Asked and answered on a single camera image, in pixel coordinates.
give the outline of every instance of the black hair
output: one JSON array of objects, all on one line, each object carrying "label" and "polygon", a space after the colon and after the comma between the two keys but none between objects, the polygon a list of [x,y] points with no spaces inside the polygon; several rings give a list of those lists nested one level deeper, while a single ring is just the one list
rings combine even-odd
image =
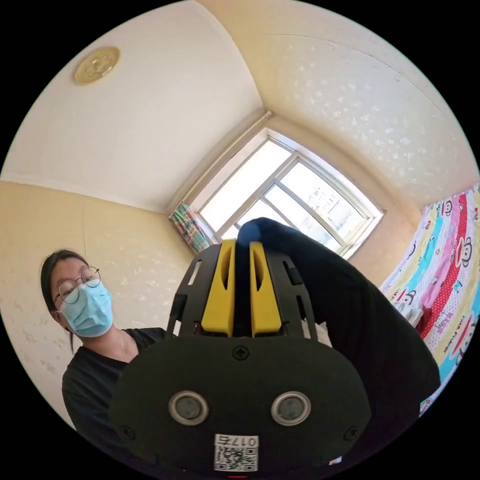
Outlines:
[{"label": "black hair", "polygon": [[[51,255],[49,255],[44,261],[43,265],[41,266],[40,272],[40,286],[41,286],[41,294],[43,295],[43,300],[46,303],[46,307],[48,308],[49,312],[53,312],[56,310],[53,295],[52,295],[52,272],[54,271],[55,265],[60,260],[66,259],[78,259],[83,262],[85,265],[89,266],[89,263],[78,253],[62,249],[54,251]],[[70,349],[71,352],[74,352],[74,334],[70,333]]]}]

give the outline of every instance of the plaid curtain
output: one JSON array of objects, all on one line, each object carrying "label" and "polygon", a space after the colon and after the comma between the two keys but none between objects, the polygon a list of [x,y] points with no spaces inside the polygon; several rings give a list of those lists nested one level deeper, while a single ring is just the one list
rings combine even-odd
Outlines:
[{"label": "plaid curtain", "polygon": [[181,203],[170,215],[170,220],[195,253],[200,253],[210,246],[207,236],[187,204]]}]

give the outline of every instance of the window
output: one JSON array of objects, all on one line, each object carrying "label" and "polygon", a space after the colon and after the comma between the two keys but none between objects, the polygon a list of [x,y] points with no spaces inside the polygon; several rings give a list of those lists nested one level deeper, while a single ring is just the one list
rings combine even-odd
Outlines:
[{"label": "window", "polygon": [[269,136],[198,215],[218,242],[267,217],[345,255],[378,220],[380,212],[371,210],[317,163]]}]

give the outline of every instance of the colorful striped bedsheet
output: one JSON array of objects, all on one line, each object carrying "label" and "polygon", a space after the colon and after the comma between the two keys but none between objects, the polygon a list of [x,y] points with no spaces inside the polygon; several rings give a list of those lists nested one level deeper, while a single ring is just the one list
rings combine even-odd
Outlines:
[{"label": "colorful striped bedsheet", "polygon": [[462,360],[480,315],[480,183],[426,206],[397,268],[380,290],[391,302],[431,308],[421,336],[438,363],[441,387],[420,406],[422,415]]}]

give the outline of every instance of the blue surgical mask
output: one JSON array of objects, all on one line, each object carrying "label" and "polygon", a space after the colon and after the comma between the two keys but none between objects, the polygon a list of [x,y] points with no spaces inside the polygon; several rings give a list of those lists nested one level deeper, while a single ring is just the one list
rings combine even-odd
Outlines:
[{"label": "blue surgical mask", "polygon": [[81,284],[75,303],[64,301],[60,311],[70,325],[70,330],[80,337],[99,337],[112,326],[112,295],[100,282],[95,287]]}]

